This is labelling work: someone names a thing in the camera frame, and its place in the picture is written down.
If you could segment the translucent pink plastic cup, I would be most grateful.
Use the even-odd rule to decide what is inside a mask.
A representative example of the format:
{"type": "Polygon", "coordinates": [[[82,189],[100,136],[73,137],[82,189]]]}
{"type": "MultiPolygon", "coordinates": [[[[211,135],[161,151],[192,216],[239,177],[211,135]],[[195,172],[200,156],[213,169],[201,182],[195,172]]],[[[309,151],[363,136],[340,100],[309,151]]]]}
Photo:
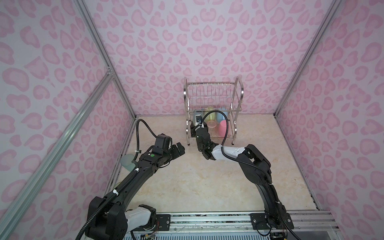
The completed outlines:
{"type": "Polygon", "coordinates": [[[209,120],[207,122],[207,126],[208,126],[208,132],[209,132],[210,136],[212,138],[216,137],[216,135],[217,135],[217,122],[213,121],[213,120],[209,120]]]}

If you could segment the opaque pink plastic cup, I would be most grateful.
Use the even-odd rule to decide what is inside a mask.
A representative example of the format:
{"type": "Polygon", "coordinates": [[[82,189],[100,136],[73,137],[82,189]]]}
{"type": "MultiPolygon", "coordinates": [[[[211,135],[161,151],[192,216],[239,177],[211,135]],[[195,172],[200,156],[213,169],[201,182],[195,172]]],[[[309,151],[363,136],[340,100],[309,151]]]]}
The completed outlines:
{"type": "Polygon", "coordinates": [[[226,131],[227,131],[227,121],[226,120],[222,120],[220,121],[219,125],[218,125],[218,136],[220,138],[224,138],[225,135],[226,135],[226,131]]]}

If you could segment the light green ceramic mug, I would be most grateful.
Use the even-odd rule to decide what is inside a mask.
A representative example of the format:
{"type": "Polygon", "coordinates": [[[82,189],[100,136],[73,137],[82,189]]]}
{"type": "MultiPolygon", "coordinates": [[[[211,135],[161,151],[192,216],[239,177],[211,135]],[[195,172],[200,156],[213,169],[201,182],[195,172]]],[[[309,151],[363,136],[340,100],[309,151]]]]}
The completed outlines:
{"type": "Polygon", "coordinates": [[[215,121],[216,120],[216,113],[213,112],[210,114],[211,111],[214,110],[214,107],[212,106],[208,106],[206,108],[206,112],[205,112],[205,122],[209,122],[209,121],[215,121]]]}

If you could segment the light blue ceramic mug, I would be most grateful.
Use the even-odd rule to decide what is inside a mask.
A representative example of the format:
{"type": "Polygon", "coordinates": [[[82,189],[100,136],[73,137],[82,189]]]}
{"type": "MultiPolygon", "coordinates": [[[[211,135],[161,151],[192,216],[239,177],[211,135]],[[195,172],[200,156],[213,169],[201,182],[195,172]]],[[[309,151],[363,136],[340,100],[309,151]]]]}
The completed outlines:
{"type": "Polygon", "coordinates": [[[228,112],[225,109],[219,109],[222,113],[217,113],[217,121],[220,123],[228,117],[228,112]]]}

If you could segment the translucent teal plastic cup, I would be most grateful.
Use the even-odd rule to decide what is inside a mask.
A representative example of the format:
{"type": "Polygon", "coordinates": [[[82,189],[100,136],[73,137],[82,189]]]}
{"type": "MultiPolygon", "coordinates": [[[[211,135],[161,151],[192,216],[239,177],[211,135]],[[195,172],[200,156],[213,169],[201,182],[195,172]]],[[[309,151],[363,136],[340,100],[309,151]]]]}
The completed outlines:
{"type": "Polygon", "coordinates": [[[194,112],[193,115],[192,115],[192,117],[193,117],[192,120],[193,120],[193,121],[196,121],[196,117],[197,117],[197,116],[200,116],[200,115],[201,115],[201,114],[200,114],[199,112],[194,112]]]}

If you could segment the translucent green plastic cup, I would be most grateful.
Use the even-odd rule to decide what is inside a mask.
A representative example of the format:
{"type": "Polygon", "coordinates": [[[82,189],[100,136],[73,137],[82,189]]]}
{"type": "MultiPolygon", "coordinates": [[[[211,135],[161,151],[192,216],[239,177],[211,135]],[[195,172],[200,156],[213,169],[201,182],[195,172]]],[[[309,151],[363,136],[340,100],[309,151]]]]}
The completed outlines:
{"type": "Polygon", "coordinates": [[[190,130],[191,130],[191,137],[195,138],[196,137],[196,124],[194,121],[191,121],[190,130]]]}

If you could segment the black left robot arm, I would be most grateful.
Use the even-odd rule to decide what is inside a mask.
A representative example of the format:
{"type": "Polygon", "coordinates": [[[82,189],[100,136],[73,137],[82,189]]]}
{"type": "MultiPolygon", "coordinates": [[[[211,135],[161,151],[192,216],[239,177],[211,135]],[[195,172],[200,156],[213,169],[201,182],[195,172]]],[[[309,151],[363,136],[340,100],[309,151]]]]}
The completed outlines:
{"type": "Polygon", "coordinates": [[[127,232],[139,227],[154,226],[156,210],[141,205],[135,210],[127,207],[142,185],[157,170],[185,154],[181,143],[173,145],[172,138],[164,134],[156,137],[155,144],[141,154],[135,168],[111,192],[104,197],[95,197],[88,209],[87,221],[77,235],[93,240],[122,240],[127,232]]]}

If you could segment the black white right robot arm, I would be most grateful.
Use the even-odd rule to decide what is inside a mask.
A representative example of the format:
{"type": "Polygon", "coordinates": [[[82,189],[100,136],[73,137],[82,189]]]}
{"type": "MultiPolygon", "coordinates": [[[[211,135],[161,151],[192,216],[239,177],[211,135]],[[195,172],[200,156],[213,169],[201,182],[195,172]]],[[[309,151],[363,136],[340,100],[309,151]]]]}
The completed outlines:
{"type": "Polygon", "coordinates": [[[196,142],[199,152],[207,160],[227,160],[239,164],[245,177],[256,185],[265,208],[267,224],[275,229],[293,229],[291,216],[280,201],[272,181],[271,163],[252,144],[246,147],[225,147],[211,140],[207,128],[197,128],[196,142]]]}

